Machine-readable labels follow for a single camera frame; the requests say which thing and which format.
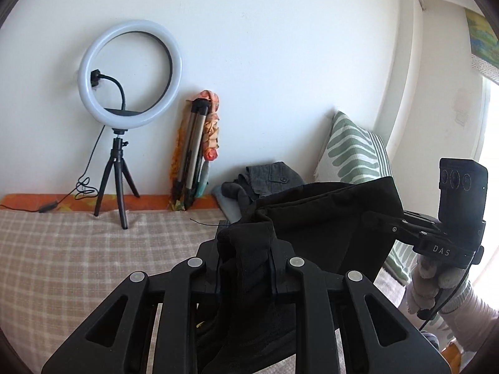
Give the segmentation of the light pink sleeve forearm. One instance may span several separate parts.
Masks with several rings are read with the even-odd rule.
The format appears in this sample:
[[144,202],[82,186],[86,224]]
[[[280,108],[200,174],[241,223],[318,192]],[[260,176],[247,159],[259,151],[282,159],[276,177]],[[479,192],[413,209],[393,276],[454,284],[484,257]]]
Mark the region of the light pink sleeve forearm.
[[474,353],[461,373],[498,373],[498,310],[475,294],[470,282],[442,307],[440,315],[463,350]]

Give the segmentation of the right hand grey glove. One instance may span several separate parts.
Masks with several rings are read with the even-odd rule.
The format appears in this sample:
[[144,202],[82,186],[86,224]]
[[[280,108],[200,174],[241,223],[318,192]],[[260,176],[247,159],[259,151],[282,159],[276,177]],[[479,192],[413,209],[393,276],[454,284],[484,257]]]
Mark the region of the right hand grey glove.
[[472,286],[465,269],[419,255],[406,293],[409,314],[436,308],[443,315],[459,309]]

